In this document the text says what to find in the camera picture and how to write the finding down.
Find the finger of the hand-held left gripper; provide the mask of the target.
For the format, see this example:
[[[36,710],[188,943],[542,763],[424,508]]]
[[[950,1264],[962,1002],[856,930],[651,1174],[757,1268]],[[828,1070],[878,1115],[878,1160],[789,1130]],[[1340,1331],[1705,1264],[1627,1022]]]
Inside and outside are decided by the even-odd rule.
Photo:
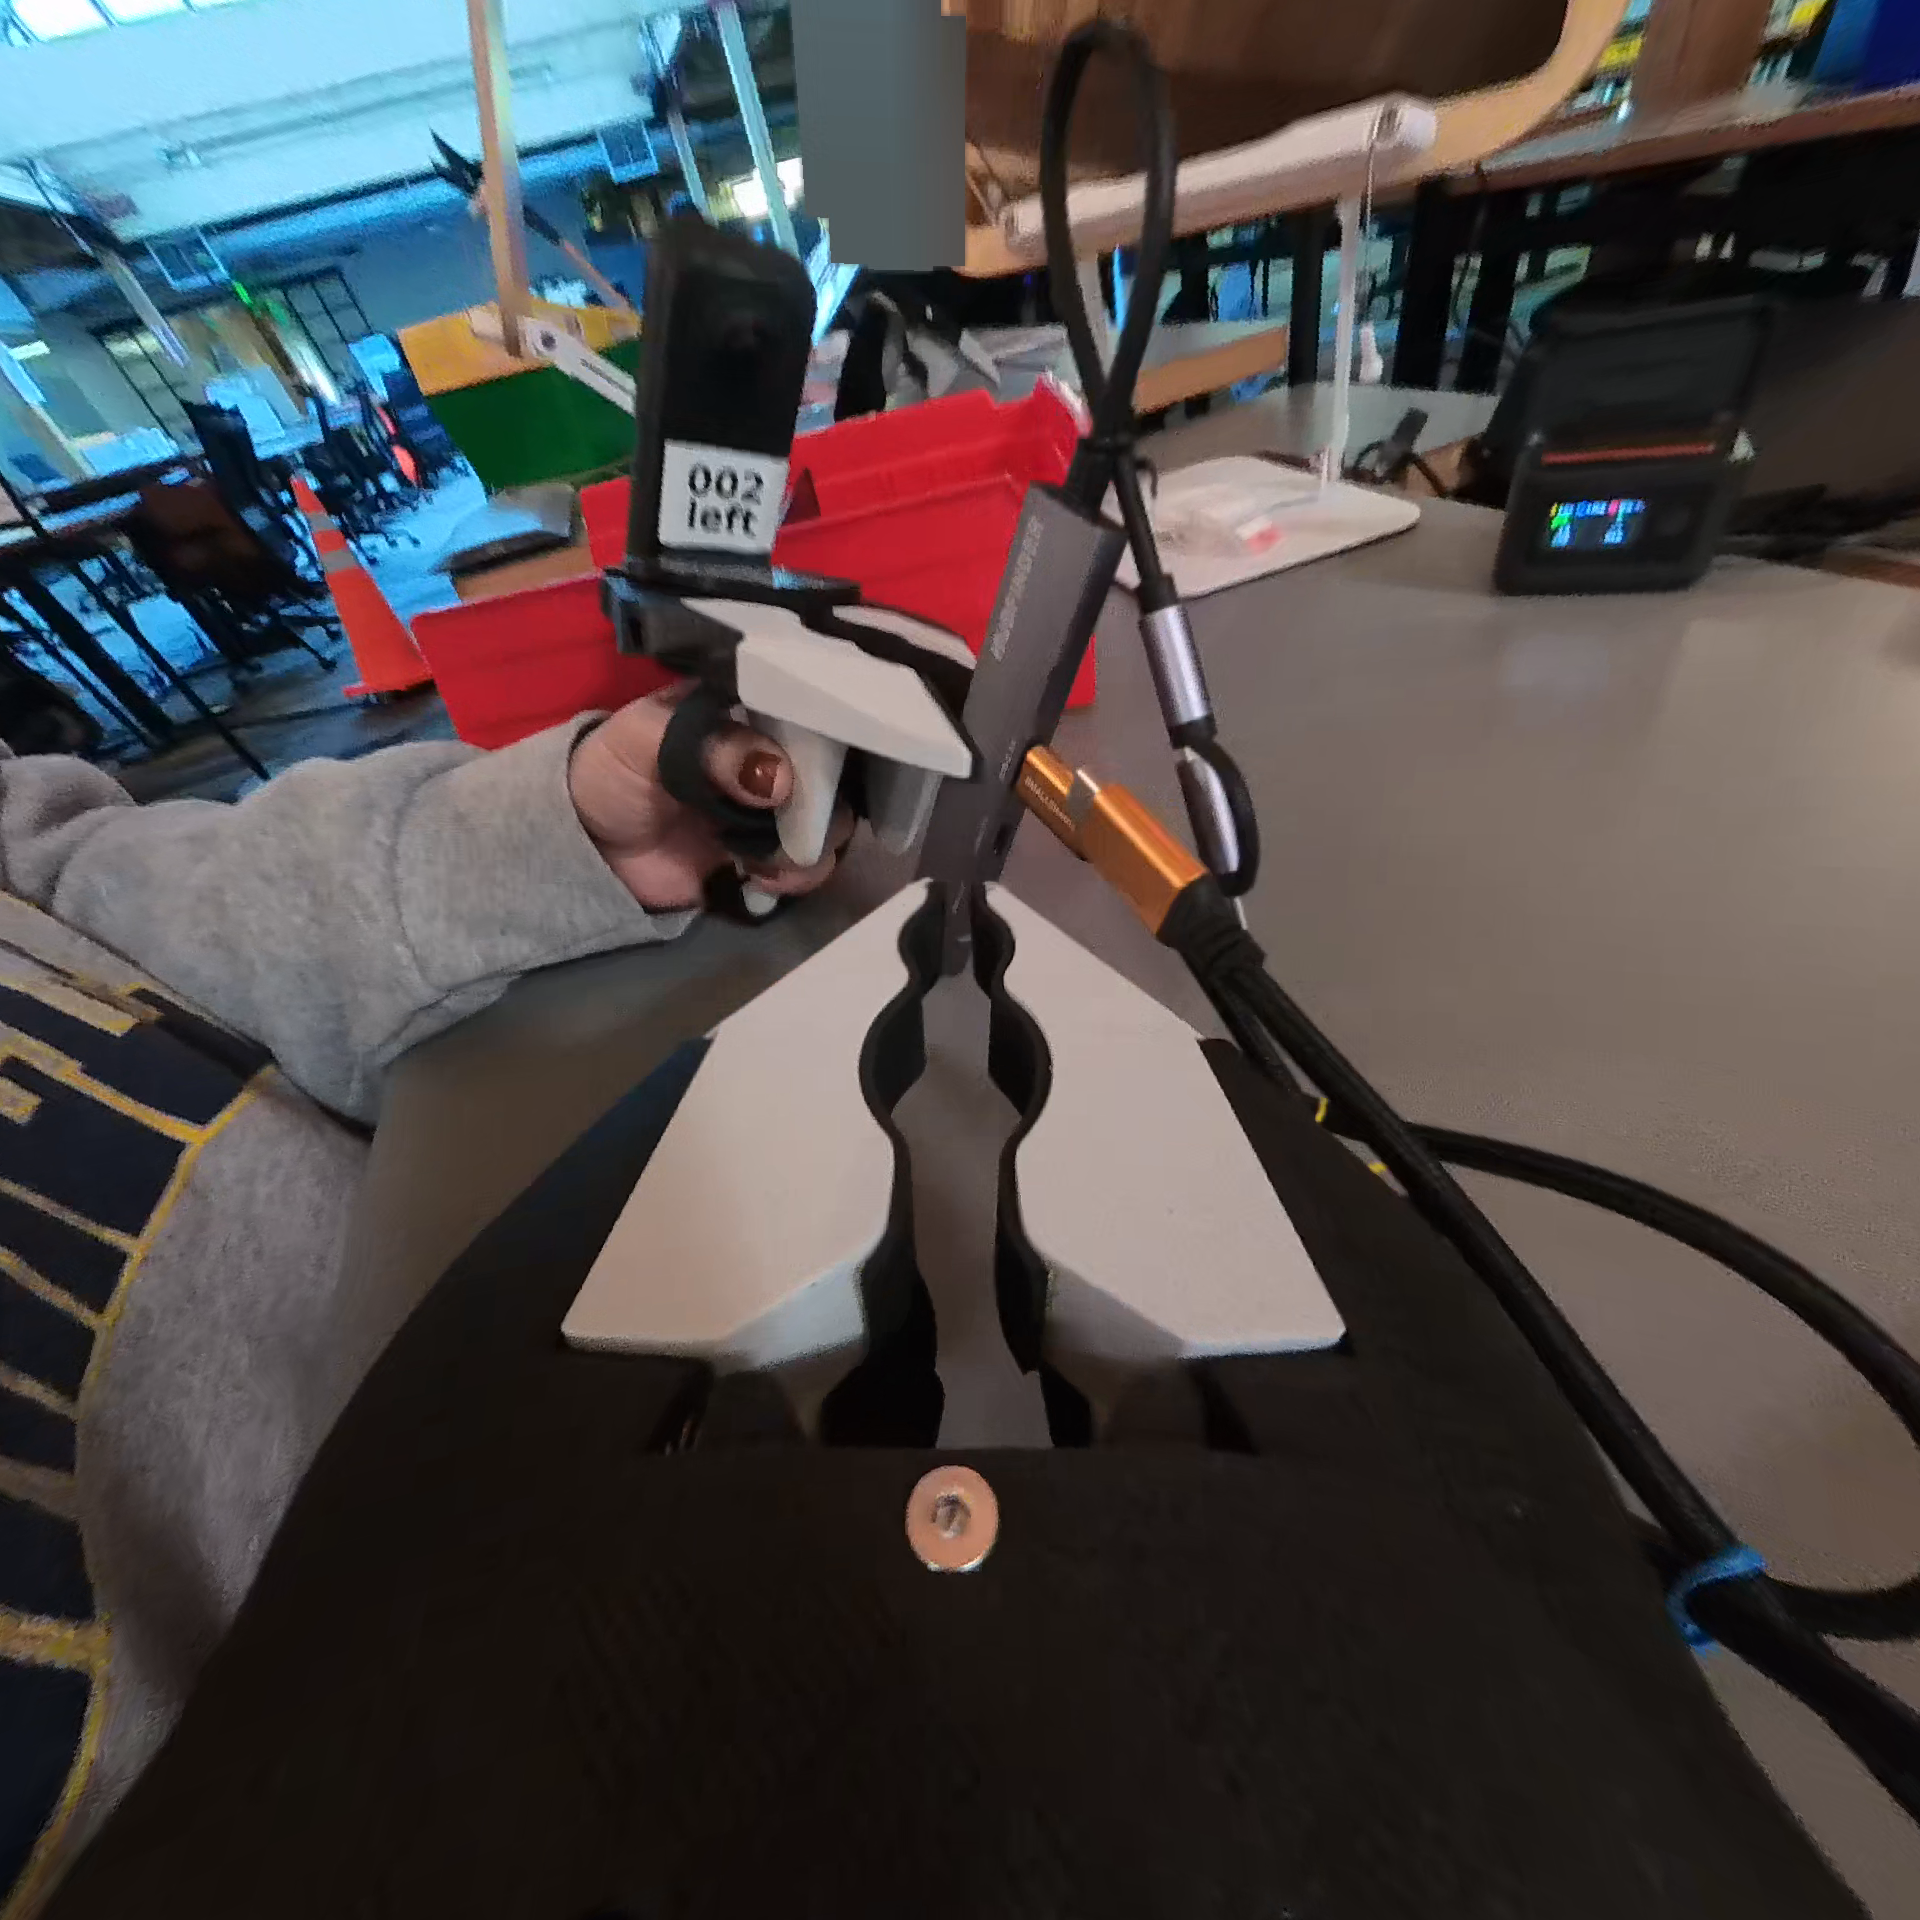
[[[774,811],[779,850],[824,855],[848,776],[862,778],[881,842],[913,850],[942,785],[976,771],[960,710],[942,710],[910,667],[829,639],[828,616],[809,626],[789,608],[738,604],[736,628],[736,703],[790,769]]]
[[[964,710],[976,657],[946,626],[875,604],[828,606],[828,636],[848,641],[865,657],[910,667],[942,710]]]

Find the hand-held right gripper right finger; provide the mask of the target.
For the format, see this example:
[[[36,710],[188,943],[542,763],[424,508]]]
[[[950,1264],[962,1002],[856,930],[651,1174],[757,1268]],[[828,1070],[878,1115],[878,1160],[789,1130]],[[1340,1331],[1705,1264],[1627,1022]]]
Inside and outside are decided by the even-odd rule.
[[[990,883],[971,907],[987,1074],[1012,1115],[995,1297],[1059,1450],[1142,1384],[1336,1351],[1346,1327],[1201,1034]]]

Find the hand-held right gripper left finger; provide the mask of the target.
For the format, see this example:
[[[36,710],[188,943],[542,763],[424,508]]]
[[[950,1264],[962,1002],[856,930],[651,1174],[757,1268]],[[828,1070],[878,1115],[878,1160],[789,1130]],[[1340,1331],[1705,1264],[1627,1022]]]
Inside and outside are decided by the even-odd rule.
[[[836,1448],[939,1438],[896,1112],[928,1064],[945,934],[945,890],[907,883],[710,1031],[563,1316],[573,1351],[771,1379]]]

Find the black braided cable yellow tie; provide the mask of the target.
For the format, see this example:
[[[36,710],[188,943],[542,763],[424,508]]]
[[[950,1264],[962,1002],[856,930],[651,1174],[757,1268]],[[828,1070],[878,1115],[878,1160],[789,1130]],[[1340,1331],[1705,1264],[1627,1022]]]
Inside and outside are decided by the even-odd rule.
[[[1307,1108],[1325,1135],[1362,1148],[1373,1174],[1397,1185],[1460,1254],[1518,1321],[1658,1529],[1694,1540],[1702,1553],[1712,1553],[1714,1540],[1732,1540],[1525,1263],[1458,1188],[1456,1168],[1620,1217],[1707,1258],[1841,1356],[1909,1441],[1918,1438],[1916,1359],[1808,1266],[1714,1211],[1624,1174],[1537,1146],[1405,1120],[1285,995],[1219,880],[1130,790],[1099,785],[1056,752],[1035,748],[1025,758],[1014,791],[1025,811],[1090,865],[1158,944],[1179,956],[1262,1080]]]

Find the person's left hand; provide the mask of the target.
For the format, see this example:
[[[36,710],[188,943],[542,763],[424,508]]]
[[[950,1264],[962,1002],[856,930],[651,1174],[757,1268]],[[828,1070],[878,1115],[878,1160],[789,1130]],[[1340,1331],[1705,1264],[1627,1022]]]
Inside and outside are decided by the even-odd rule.
[[[674,798],[659,776],[670,719],[688,696],[688,683],[661,688],[576,740],[566,791],[600,855],[636,904],[659,915],[702,907],[717,874],[769,898],[813,894],[856,840],[852,811],[834,811],[826,850],[809,865],[781,850],[757,860],[731,854],[721,824]]]

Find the red plastic bin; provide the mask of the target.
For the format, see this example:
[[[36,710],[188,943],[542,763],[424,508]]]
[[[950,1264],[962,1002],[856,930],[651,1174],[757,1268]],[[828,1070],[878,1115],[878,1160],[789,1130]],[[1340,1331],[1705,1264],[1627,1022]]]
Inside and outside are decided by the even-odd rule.
[[[852,582],[979,652],[1025,495],[1060,484],[1084,425],[1078,398],[1044,376],[1020,401],[982,391],[834,424],[795,443],[798,508],[774,563]],[[600,574],[626,552],[632,482],[584,495],[586,556],[556,583],[424,612],[417,650],[460,740],[501,750],[665,683],[618,652]]]

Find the green and yellow panel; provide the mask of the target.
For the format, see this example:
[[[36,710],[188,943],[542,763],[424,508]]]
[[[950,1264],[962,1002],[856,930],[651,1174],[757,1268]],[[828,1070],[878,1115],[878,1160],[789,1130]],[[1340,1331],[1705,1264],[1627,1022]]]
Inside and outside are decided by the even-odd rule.
[[[494,302],[403,327],[424,404],[489,492],[584,487],[626,470],[634,415],[530,352],[510,354]]]

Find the orange traffic cone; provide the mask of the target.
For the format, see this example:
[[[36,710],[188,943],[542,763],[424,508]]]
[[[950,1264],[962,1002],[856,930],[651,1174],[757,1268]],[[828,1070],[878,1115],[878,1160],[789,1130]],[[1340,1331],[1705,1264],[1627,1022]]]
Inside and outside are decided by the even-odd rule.
[[[356,559],[301,470],[293,471],[293,495],[352,657],[355,679],[344,688],[345,700],[380,705],[432,688],[432,673],[409,626]]]

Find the black office chair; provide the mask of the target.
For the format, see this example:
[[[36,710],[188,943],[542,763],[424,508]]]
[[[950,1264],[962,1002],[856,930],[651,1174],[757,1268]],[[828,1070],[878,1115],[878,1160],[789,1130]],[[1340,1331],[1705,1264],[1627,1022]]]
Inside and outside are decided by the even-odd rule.
[[[198,460],[142,484],[126,535],[142,566],[208,639],[236,679],[301,654],[337,667],[340,639],[305,571],[305,546],[256,457],[246,420],[217,402],[185,404]]]

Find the bent plywood chair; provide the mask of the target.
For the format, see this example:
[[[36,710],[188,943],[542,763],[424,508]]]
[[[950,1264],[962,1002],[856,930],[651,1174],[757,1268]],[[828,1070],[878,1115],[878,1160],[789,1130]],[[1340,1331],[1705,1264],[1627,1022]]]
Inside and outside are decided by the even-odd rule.
[[[1133,26],[1168,71],[1184,161],[1283,134],[1318,112],[1387,95],[1426,104],[1426,152],[1318,163],[1217,199],[1212,224],[1256,220],[1470,172],[1538,131],[1594,73],[1624,3],[1171,3],[945,4],[966,24],[966,252],[960,272],[1035,271],[1038,239],[1014,243],[1003,208],[1038,190],[1040,111],[1054,57],[1097,16]]]

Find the person's grey printed sweatshirt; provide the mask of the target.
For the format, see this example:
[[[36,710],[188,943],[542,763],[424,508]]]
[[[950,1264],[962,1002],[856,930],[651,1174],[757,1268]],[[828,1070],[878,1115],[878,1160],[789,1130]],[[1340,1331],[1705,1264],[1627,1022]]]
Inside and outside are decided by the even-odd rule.
[[[368,1060],[5,897],[5,1915],[156,1758],[344,1401]]]

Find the black charging case with screen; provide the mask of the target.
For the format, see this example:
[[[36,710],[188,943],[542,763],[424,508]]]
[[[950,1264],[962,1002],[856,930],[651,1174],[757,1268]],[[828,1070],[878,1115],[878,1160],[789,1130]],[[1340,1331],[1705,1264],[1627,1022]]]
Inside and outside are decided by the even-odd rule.
[[[1682,592],[1722,548],[1773,310],[1553,312],[1494,412],[1505,598]]]

